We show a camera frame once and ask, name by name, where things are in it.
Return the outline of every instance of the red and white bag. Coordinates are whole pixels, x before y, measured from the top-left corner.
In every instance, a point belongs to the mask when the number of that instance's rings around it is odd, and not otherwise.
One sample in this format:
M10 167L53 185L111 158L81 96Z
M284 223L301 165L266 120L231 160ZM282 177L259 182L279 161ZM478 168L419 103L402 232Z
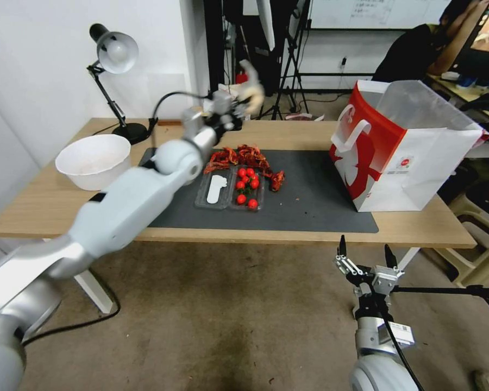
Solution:
M359 80L330 156L359 212L418 211L486 137L420 81Z

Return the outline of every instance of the crayfish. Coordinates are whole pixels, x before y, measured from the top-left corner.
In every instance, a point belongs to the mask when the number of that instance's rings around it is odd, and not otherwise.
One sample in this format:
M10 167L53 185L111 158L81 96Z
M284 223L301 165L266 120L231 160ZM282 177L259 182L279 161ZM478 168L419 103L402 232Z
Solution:
M207 164L204 173L208 174L215 170L228 169L230 164L246 165L258 168L265 178L270 180L270 190L279 191L284 177L284 171L274 173L265 156L257 147L249 147L246 144L238 146L237 153L232 148L225 147L222 151L214 152Z

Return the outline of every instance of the bag handle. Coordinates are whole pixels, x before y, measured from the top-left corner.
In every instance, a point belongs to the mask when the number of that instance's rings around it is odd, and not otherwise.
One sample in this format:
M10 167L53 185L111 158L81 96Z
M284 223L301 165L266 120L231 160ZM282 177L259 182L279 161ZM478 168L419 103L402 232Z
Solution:
M350 114L350 118L348 119L348 123L351 123L353 120L353 115L355 114L355 106L352 104L348 104L344 110L342 110L342 113L338 117L338 129L333 134L331 137L331 142L337 147L337 151L340 153L347 152L353 148L353 145L355 144L355 141L357 141L357 138L359 135L364 131L366 133L369 133L371 130L371 124L366 121L365 119L361 119L359 123L355 126L351 134L348 136L346 140L344 140L343 137L343 130L341 129L341 124L342 124L342 119L348 113L349 111L352 111Z

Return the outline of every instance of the whiteboard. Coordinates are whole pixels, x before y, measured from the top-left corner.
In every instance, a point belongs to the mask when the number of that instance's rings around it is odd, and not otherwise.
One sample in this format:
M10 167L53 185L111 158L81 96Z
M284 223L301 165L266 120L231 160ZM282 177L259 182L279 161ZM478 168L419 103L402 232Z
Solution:
M411 29L438 24L450 0L313 0L312 28Z

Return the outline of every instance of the white bowl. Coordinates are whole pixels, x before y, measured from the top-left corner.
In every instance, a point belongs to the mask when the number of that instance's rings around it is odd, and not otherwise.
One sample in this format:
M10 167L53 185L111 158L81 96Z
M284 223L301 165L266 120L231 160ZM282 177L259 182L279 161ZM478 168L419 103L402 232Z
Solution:
M101 190L130 168L130 143L106 134L82 138L65 147L56 169L84 190Z

